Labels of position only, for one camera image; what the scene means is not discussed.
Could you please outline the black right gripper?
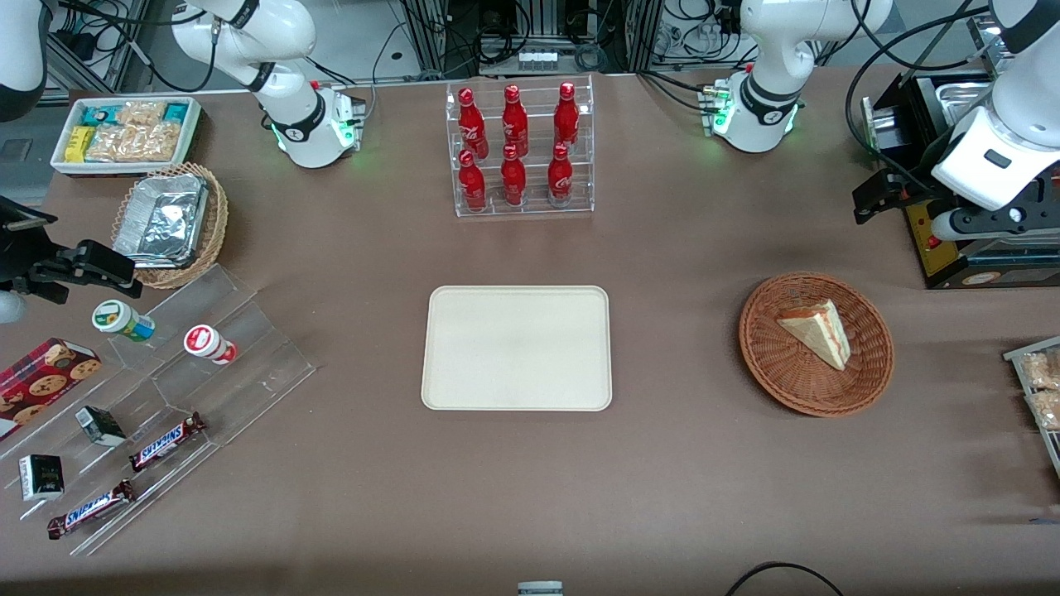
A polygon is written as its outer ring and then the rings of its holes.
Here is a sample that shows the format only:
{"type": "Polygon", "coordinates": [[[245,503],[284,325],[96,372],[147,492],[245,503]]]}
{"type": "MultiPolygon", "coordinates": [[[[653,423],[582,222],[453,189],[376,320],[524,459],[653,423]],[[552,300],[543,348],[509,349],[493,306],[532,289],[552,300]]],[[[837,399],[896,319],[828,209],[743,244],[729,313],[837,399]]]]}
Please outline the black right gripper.
{"type": "Polygon", "coordinates": [[[132,299],[141,297],[143,283],[136,279],[135,262],[94,240],[77,245],[77,268],[37,264],[58,252],[45,230],[56,220],[1,197],[1,290],[31,293],[50,303],[67,302],[67,284],[101,286],[132,299]]]}

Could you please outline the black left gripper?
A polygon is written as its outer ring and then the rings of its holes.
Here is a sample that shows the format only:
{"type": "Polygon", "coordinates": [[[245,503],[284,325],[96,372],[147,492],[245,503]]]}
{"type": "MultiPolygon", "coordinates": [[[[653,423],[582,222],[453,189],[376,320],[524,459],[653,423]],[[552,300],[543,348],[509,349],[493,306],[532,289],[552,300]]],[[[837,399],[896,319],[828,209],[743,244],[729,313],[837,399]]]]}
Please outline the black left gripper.
{"type": "Polygon", "coordinates": [[[881,169],[864,181],[864,195],[853,196],[853,220],[864,225],[891,209],[924,208],[928,214],[943,214],[943,193],[936,182],[916,175],[905,178],[891,169],[881,169]]]}

